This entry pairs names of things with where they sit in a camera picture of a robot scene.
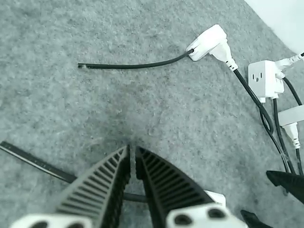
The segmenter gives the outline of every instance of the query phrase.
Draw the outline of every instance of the carpet floor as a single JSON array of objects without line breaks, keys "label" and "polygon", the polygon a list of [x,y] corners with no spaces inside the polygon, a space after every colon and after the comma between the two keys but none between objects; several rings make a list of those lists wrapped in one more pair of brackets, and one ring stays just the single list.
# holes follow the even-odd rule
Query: carpet floor
[{"label": "carpet floor", "polygon": [[[137,64],[182,54],[220,24],[240,72],[293,53],[243,0],[3,0],[0,139],[75,175],[130,144],[128,192],[143,193],[134,148],[167,159],[227,207],[276,228],[304,224],[304,205],[266,177],[282,171],[258,110],[225,64],[206,56],[140,70],[78,69],[78,62]],[[286,76],[304,97],[304,64]],[[296,105],[288,89],[279,110]],[[272,113],[271,102],[266,104]],[[304,124],[299,124],[304,140]],[[292,145],[286,143],[295,164]],[[46,212],[67,186],[0,152],[0,224]],[[151,228],[148,207],[125,202],[124,228]]]}]

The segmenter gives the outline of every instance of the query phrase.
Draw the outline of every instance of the white wall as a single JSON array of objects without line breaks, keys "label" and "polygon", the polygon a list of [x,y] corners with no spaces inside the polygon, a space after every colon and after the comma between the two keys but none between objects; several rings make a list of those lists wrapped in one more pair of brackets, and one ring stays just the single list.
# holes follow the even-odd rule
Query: white wall
[{"label": "white wall", "polygon": [[304,0],[245,0],[293,52],[304,52]]}]

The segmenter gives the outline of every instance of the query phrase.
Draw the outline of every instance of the wire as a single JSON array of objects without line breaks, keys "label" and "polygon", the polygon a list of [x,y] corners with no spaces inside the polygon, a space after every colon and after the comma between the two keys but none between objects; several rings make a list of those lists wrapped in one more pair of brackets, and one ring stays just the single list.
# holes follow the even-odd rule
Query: wire
[{"label": "wire", "polygon": [[241,75],[241,73],[237,69],[234,70],[233,72],[237,76],[237,78],[239,79],[239,81],[241,82],[241,84],[243,85],[245,90],[247,91],[247,93],[250,95],[251,99],[257,105],[257,107],[260,110],[260,112],[262,113],[262,115],[265,117],[265,120],[266,120],[269,128],[267,127],[267,125],[264,125],[264,127],[267,127],[268,131],[273,133],[274,132],[274,126],[272,124],[272,121],[271,121],[271,118],[270,118],[268,112],[266,111],[266,109],[264,108],[262,103],[259,101],[259,99],[255,95],[255,93],[251,90],[251,88],[249,87],[249,85],[247,84],[247,82],[245,81],[243,76]]},{"label": "wire", "polygon": [[296,158],[297,158],[297,162],[298,162],[299,173],[300,173],[301,176],[304,176],[303,168],[302,168],[302,162],[301,162],[300,149],[296,149],[295,153],[296,153]]},{"label": "wire", "polygon": [[283,80],[286,83],[286,85],[289,87],[289,89],[290,89],[291,93],[293,94],[295,100],[297,101],[298,105],[302,105],[301,99],[299,98],[298,94],[295,91],[295,88],[293,87],[291,82],[288,80],[288,78],[284,77]]},{"label": "wire", "polygon": [[142,68],[150,68],[150,67],[160,67],[164,65],[168,65],[171,63],[175,63],[182,58],[185,58],[189,54],[191,54],[194,49],[190,49],[189,51],[185,52],[181,56],[176,58],[158,62],[158,63],[147,63],[147,64],[139,64],[139,65],[111,65],[111,64],[89,64],[89,63],[78,63],[78,68],[89,68],[89,69],[142,69]]},{"label": "wire", "polygon": [[280,124],[279,124],[279,116],[278,116],[278,110],[277,110],[277,100],[273,99],[273,103],[274,103],[275,128],[276,128],[277,136],[279,138],[279,142],[280,142],[281,147],[283,149],[284,155],[287,158],[287,163],[288,163],[288,166],[290,168],[290,172],[292,174],[295,174],[294,166],[291,163],[291,160],[290,160],[290,157],[289,157],[289,154],[288,154],[288,151],[286,149],[286,146],[285,146],[285,143],[284,143],[284,140],[283,140],[283,136],[282,136],[282,133],[281,133],[281,127],[280,127]]},{"label": "wire", "polygon": [[255,104],[259,108],[260,117],[261,117],[263,126],[265,127],[265,129],[266,129],[269,137],[271,138],[271,140],[275,144],[275,147],[277,148],[278,152],[281,155],[285,171],[288,172],[288,166],[290,166],[291,169],[293,169],[293,166],[292,166],[292,163],[290,162],[290,159],[289,159],[290,165],[289,165],[288,161],[286,161],[286,154],[283,153],[283,151],[281,150],[279,144],[277,143],[276,139],[273,136],[274,127],[273,127],[273,124],[272,124],[272,121],[271,121],[271,118],[270,118],[268,112],[264,108],[263,104],[259,101],[259,99],[255,95],[255,93],[251,90],[251,88],[249,87],[249,85],[247,84],[247,82],[245,81],[245,79],[242,77],[241,73],[237,69],[234,70],[233,72],[235,73],[235,75],[237,76],[237,78],[239,79],[239,81],[241,82],[241,84],[243,85],[243,87],[245,88],[245,90],[247,91],[247,93],[250,95],[251,99],[255,102]]},{"label": "wire", "polygon": [[[56,167],[46,163],[45,161],[34,157],[33,155],[19,149],[18,147],[8,143],[8,142],[1,142],[0,143],[0,149],[19,158],[23,162],[26,162],[27,164],[30,164],[34,166],[35,168],[46,172],[53,177],[56,177],[58,179],[61,179],[62,181],[65,181],[67,183],[72,183],[77,179],[75,175],[66,173],[60,169],[57,169]],[[147,198],[142,195],[137,195],[137,194],[131,194],[131,193],[124,193],[123,194],[123,199],[128,200],[128,201],[133,201],[133,202],[141,202],[141,203],[146,203]]]},{"label": "wire", "polygon": [[265,122],[265,117],[263,116],[263,114],[260,112],[260,117],[261,117],[261,120],[262,120],[262,123],[263,123],[263,126],[265,127],[266,129],[266,132],[267,134],[269,135],[269,137],[271,138],[272,142],[275,144],[275,147],[277,149],[277,151],[279,152],[281,158],[282,158],[282,161],[283,161],[283,164],[284,164],[284,168],[285,168],[285,172],[289,172],[289,169],[288,169],[288,165],[287,165],[287,161],[286,161],[286,158],[285,158],[285,155],[283,153],[283,151],[281,150],[278,142],[276,141],[276,139],[274,138],[274,136],[272,135],[272,133],[269,131],[268,127],[267,127],[267,124]]}]

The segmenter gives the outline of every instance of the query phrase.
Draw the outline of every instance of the power outlet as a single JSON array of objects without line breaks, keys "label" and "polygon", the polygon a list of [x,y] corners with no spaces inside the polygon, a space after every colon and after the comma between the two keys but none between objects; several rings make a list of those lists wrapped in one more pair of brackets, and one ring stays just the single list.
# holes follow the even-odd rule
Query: power outlet
[{"label": "power outlet", "polygon": [[248,66],[248,84],[252,91],[265,103],[266,98],[276,98],[277,93],[282,90],[280,81],[276,79],[276,63],[264,60],[251,63]]}]

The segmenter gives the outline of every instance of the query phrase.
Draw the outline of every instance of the screw hole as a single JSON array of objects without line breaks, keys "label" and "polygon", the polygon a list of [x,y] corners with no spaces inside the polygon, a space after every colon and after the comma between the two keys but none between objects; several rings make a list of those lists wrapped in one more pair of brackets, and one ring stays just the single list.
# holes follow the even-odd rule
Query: screw hole
[{"label": "screw hole", "polygon": [[174,222],[176,225],[190,225],[192,220],[187,215],[178,215],[175,217]]},{"label": "screw hole", "polygon": [[38,222],[38,223],[35,223],[30,228],[47,228],[47,227],[48,227],[48,223],[47,222]]},{"label": "screw hole", "polygon": [[221,219],[225,217],[225,214],[219,209],[211,209],[210,211],[208,211],[208,214],[210,218]]},{"label": "screw hole", "polygon": [[84,225],[81,223],[74,223],[72,225],[69,225],[67,228],[84,228]]}]

